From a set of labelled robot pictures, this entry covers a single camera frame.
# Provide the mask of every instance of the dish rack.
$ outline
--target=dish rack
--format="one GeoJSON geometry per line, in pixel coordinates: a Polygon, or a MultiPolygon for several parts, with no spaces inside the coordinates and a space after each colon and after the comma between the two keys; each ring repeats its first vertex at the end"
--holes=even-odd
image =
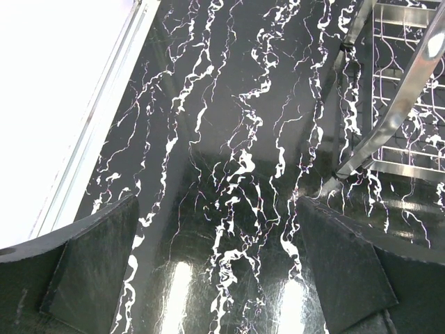
{"type": "Polygon", "coordinates": [[[355,13],[321,93],[325,102],[335,82],[344,89],[342,72],[360,80],[360,131],[348,134],[347,150],[337,117],[336,176],[361,166],[445,182],[445,0],[423,8],[364,0],[355,13]],[[345,69],[359,35],[362,66],[345,69]]]}

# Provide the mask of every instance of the metal frame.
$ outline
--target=metal frame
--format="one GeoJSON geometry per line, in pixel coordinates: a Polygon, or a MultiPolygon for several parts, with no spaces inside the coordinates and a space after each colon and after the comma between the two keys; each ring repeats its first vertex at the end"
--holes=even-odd
{"type": "Polygon", "coordinates": [[[396,24],[409,22],[416,24],[416,26],[428,25],[428,28],[423,34],[414,55],[411,57],[403,77],[399,81],[396,95],[390,101],[387,111],[373,129],[362,139],[351,155],[344,159],[335,170],[337,177],[341,179],[346,179],[356,168],[363,166],[411,177],[444,180],[443,173],[441,175],[430,175],[437,174],[436,170],[390,163],[388,161],[369,160],[369,157],[382,147],[402,125],[445,51],[445,40],[443,38],[440,48],[434,50],[434,54],[431,54],[432,47],[428,44],[435,36],[444,37],[445,1],[440,3],[435,11],[434,18],[430,22],[431,10],[423,10],[423,15],[413,15],[412,9],[409,8],[403,8],[402,11],[396,13],[396,7],[400,8],[400,6],[377,4],[375,12],[380,15],[381,21],[396,24]]]}
{"type": "Polygon", "coordinates": [[[74,221],[159,4],[159,0],[134,1],[88,105],[83,129],[57,175],[31,239],[74,221]]]}

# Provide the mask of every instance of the black marble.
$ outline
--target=black marble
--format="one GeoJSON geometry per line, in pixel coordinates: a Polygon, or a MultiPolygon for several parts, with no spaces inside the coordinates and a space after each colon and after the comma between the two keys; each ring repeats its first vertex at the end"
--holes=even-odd
{"type": "Polygon", "coordinates": [[[360,127],[355,50],[344,93],[318,99],[355,4],[162,0],[78,212],[140,202],[112,333],[327,333],[300,196],[444,249],[444,184],[332,179],[339,97],[360,127]]]}

